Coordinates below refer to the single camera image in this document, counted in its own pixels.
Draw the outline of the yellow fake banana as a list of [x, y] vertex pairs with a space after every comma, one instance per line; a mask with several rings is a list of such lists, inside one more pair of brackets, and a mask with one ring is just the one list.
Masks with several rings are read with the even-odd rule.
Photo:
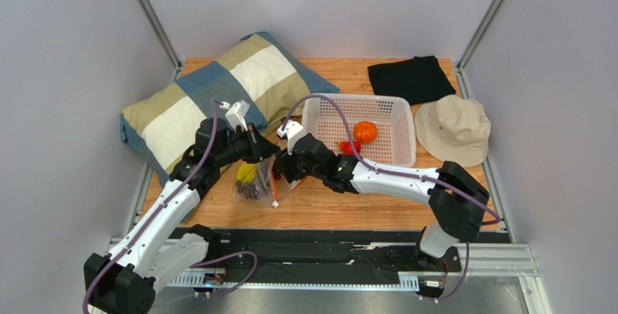
[[236, 180], [241, 184], [251, 183], [258, 177], [258, 165], [243, 162], [236, 172]]

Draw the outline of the clear zip top bag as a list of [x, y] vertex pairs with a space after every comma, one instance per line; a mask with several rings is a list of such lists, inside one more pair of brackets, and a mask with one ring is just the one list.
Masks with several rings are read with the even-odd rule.
[[233, 197], [236, 202], [261, 202], [278, 207], [306, 178], [288, 183], [280, 171], [278, 160], [272, 156], [257, 164], [243, 162], [236, 172]]

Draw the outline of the purple fake grapes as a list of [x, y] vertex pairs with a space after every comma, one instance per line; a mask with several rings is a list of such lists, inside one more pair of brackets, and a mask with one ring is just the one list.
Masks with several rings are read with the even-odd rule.
[[251, 183], [241, 184], [234, 181], [234, 199], [238, 202], [242, 200], [263, 201], [273, 196], [271, 183], [271, 172], [267, 166], [257, 165], [258, 177]]

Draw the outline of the red fake apple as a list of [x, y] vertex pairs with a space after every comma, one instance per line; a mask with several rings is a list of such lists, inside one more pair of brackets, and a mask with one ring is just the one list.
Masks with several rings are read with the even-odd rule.
[[338, 148], [343, 154], [354, 155], [361, 153], [362, 144], [358, 141], [340, 141]]

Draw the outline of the orange fake pumpkin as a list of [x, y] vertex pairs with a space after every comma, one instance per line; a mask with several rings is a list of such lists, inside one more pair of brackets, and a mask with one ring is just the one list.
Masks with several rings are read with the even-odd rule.
[[360, 144], [370, 144], [379, 135], [377, 125], [369, 121], [360, 121], [353, 127], [353, 136]]

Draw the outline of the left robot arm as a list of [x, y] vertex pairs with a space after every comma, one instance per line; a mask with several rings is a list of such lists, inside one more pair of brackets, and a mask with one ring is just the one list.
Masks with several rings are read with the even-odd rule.
[[221, 169], [238, 161], [256, 164], [278, 150], [252, 123], [229, 128], [220, 118], [203, 120], [144, 217], [106, 255], [93, 253], [85, 262], [82, 311], [148, 313], [171, 280], [218, 253], [219, 234], [200, 224], [167, 249], [163, 245], [219, 180]]

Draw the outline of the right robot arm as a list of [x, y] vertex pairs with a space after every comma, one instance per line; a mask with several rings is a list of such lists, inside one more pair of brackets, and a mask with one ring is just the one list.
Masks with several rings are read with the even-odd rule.
[[282, 175], [290, 183], [313, 177], [334, 192], [386, 194], [429, 207], [434, 221], [424, 228], [413, 251], [419, 267], [440, 264], [459, 242], [479, 238], [488, 191], [456, 162], [440, 168], [403, 168], [359, 159], [354, 154], [335, 154], [310, 133], [293, 136], [278, 131], [287, 141], [276, 154]]

